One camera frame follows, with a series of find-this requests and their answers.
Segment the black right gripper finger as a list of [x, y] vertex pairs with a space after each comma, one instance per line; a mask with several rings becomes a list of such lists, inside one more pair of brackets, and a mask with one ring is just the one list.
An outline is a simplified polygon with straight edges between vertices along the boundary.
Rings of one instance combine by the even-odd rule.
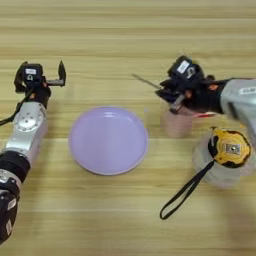
[[166, 101], [167, 103], [173, 104], [180, 96], [179, 93], [172, 92], [168, 88], [162, 88], [155, 91], [155, 94]]
[[163, 88], [177, 89], [180, 85], [180, 81], [177, 79], [169, 78], [160, 83]]

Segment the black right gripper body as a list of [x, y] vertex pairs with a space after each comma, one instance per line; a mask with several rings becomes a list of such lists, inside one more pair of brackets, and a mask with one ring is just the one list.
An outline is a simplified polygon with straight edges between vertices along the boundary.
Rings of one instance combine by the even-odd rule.
[[211, 75], [193, 75], [191, 78], [181, 76], [178, 89], [184, 99], [179, 111], [222, 114], [221, 93], [228, 82], [229, 79], [215, 80]]

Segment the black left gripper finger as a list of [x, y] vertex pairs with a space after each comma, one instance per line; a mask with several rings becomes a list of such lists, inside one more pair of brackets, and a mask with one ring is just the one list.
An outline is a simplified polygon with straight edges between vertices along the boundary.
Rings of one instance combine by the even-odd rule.
[[58, 67], [58, 75], [60, 80], [66, 80], [66, 70], [63, 61], [61, 60]]
[[27, 64], [27, 61], [23, 62], [16, 72], [15, 79], [14, 79], [14, 86], [15, 86], [16, 93], [24, 93], [26, 90], [26, 87], [23, 85], [23, 79], [22, 79], [23, 68], [26, 64]]

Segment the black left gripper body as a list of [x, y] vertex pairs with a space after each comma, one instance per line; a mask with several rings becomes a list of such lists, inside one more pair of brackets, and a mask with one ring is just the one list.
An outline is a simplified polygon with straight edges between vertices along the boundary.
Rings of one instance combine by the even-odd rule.
[[46, 77], [44, 77], [39, 83], [24, 80], [25, 97], [22, 102], [37, 102], [42, 104], [44, 107], [47, 107], [49, 98], [51, 97], [51, 87], [64, 87], [65, 83], [65, 79], [48, 80]]

